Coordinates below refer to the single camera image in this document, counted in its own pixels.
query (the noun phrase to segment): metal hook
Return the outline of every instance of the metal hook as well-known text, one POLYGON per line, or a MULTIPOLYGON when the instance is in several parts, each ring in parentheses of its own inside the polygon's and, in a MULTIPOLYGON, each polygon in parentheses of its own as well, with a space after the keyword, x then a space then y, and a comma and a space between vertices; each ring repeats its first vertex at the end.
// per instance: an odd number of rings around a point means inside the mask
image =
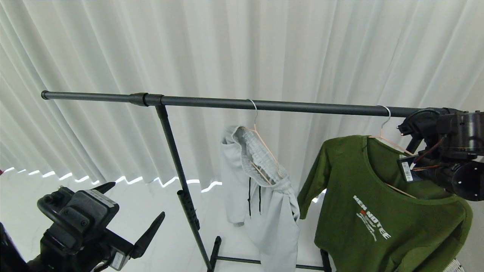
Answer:
POLYGON ((254 117, 254 124, 256 124, 257 115, 259 114, 259 112, 257 111, 256 103, 254 103, 254 101, 252 99, 247 99, 247 100, 249 100, 250 102, 252 102, 252 104, 254 104, 254 108, 256 109, 256 116, 254 117))
POLYGON ((384 107, 387 111, 388 111, 388 119, 383 122, 383 124, 381 124, 381 129, 383 130, 383 126, 388 123, 388 121, 390 121, 390 118, 392 118, 392 112, 390 111, 390 109, 387 107, 387 106, 382 106, 384 107))

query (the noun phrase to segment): shirt neckline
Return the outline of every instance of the shirt neckline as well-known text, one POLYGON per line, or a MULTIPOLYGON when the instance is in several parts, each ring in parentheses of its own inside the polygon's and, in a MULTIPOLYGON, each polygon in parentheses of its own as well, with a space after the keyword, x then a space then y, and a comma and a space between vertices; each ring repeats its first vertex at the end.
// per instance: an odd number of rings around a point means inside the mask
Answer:
MULTIPOLYGON (((384 143, 378 141, 375 139, 375 142, 379 144, 380 146, 384 147, 385 149, 396 153, 396 154, 401 154, 399 151, 385 145, 384 143)), ((440 198, 440 199, 418 199, 418 198, 411 198, 409 196, 406 196, 402 193, 399 193, 395 191, 394 189, 390 188, 389 186, 386 185, 385 181, 381 180, 380 177, 375 173, 373 170, 373 167, 370 164, 369 156, 368 156, 368 136, 363 136, 363 160, 364 163, 368 169, 368 172, 370 175, 373 177, 373 181, 377 183, 381 188, 386 190, 389 194, 392 194, 394 197, 402 199, 407 202, 412 202, 412 203, 418 203, 418 204, 425 204, 425 205, 440 205, 440 204, 447 204, 447 203, 452 203, 458 201, 458 197, 455 195, 448 196, 445 198, 440 198)))

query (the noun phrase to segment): barcode label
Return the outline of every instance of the barcode label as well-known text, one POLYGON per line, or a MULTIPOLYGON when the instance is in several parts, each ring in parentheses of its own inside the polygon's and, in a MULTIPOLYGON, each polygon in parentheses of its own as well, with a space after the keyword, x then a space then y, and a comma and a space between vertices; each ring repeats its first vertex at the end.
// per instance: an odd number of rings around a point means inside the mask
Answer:
POLYGON ((413 181, 412 173, 410 172, 410 167, 408 166, 408 162, 402 162, 403 173, 405 174, 405 179, 407 182, 413 181))

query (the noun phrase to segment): curtain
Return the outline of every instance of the curtain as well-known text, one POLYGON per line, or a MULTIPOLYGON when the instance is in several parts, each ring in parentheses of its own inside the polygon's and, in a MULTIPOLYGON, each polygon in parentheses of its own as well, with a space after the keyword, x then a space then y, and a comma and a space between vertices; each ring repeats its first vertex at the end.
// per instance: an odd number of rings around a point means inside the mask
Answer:
MULTIPOLYGON (((2 1, 0 19, 2 169, 163 186, 176 176, 154 108, 42 90, 484 105, 480 0, 2 1)), ((254 111, 167 110, 187 178, 220 181, 222 127, 252 126, 254 111)), ((298 187, 324 140, 375 135, 384 120, 260 111, 257 127, 298 187)), ((384 134, 405 145, 402 120, 384 134)))

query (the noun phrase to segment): clothing rack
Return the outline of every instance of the clothing rack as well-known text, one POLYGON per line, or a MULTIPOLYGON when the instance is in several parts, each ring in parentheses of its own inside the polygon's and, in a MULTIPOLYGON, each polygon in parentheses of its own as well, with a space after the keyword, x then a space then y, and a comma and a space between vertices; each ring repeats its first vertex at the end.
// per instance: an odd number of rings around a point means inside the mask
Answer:
MULTIPOLYGON (((133 93, 133 94, 107 94, 107 93, 81 93, 81 92, 50 92, 41 93, 43 99, 65 99, 65 100, 87 100, 87 101, 105 101, 105 102, 124 102, 132 103, 138 106, 155 106, 158 117, 160 118, 165 133, 170 153, 175 164, 175 168, 180 180, 182 190, 178 191, 181 206, 187 217, 190 228, 193 232, 195 241, 202 255, 203 261, 207 267, 207 272, 214 272, 217 260, 235 261, 244 263, 258 263, 258 260, 243 259, 235 257, 219 256, 219 249, 222 238, 217 236, 213 245, 210 258, 203 245, 200 236, 200 222, 195 213, 195 208, 190 196, 186 177, 183 172, 182 162, 178 154, 175 138, 171 131, 170 122, 166 106, 194 106, 194 107, 214 107, 214 108, 234 108, 234 109, 254 109, 271 111, 288 111, 288 112, 308 112, 308 113, 328 113, 344 115, 363 115, 363 116, 388 116, 388 111, 382 106, 362 106, 362 105, 338 105, 338 104, 319 104, 319 103, 301 103, 301 102, 282 102, 282 101, 263 101, 263 100, 244 100, 244 99, 220 99, 220 98, 198 98, 198 97, 179 97, 164 96, 161 94, 133 93)), ((388 107, 393 117, 407 117, 411 113, 419 110, 418 108, 407 107, 388 107)), ((412 140, 407 150, 415 152, 420 141, 412 140)), ((323 267, 296 265, 296 268, 311 269, 331 272, 329 267, 328 253, 321 250, 323 267)))

